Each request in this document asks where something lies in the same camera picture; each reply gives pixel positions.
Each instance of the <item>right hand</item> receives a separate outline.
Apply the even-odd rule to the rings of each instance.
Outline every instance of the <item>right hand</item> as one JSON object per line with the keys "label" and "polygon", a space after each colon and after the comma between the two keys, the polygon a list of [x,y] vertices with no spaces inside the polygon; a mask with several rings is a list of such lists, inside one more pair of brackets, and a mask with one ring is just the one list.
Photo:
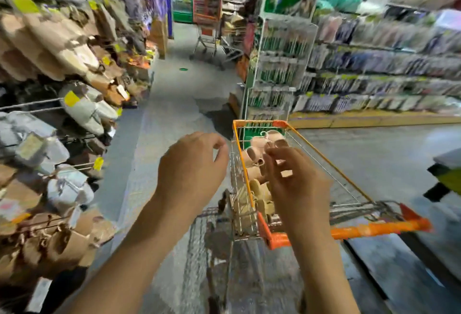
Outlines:
{"label": "right hand", "polygon": [[[330,235],[331,180],[326,174],[297,148],[268,148],[264,162],[275,209],[290,240],[318,232]],[[282,177],[282,171],[290,170],[293,175]]]}

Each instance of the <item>floor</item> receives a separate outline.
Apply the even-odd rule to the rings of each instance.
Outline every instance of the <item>floor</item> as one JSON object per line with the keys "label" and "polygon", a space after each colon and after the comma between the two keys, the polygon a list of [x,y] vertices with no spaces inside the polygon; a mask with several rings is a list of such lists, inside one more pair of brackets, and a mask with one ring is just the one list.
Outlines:
{"label": "floor", "polygon": [[[124,113],[107,153],[106,177],[95,200],[102,212],[117,221],[121,231],[112,243],[100,251],[93,273],[118,246],[142,205],[153,193],[159,159],[171,144],[197,130],[216,131],[228,140],[231,138],[232,114],[226,102],[229,92],[239,82],[232,65],[223,72],[200,52],[196,60],[189,60],[197,38],[194,26],[175,24],[174,36],[175,40],[168,42],[166,60],[156,62],[149,99],[141,108]],[[436,182],[426,171],[432,163],[431,158],[458,147],[461,142],[459,125],[319,129],[304,130],[302,134],[373,199],[401,202],[408,202],[429,189]],[[229,187],[228,176],[210,206],[216,206],[222,191]],[[142,313],[205,312],[204,234],[206,224],[200,221],[165,259],[146,293]],[[235,251],[238,256],[245,252],[259,252],[259,246],[250,245],[250,250]],[[281,283],[291,289],[293,297],[298,296],[297,265],[293,262],[291,251],[282,251],[275,260],[269,259],[270,256],[264,257],[265,269],[276,268],[278,275],[274,277],[282,277]],[[251,268],[251,264],[239,264],[238,267]],[[247,273],[235,280],[235,288],[241,281],[249,281]],[[271,293],[280,292],[280,288],[276,287],[270,290]],[[247,294],[237,291],[233,296],[241,299]],[[240,308],[241,302],[236,300],[234,308]],[[244,312],[259,313],[255,308],[246,308]],[[294,307],[282,312],[293,311]]]}

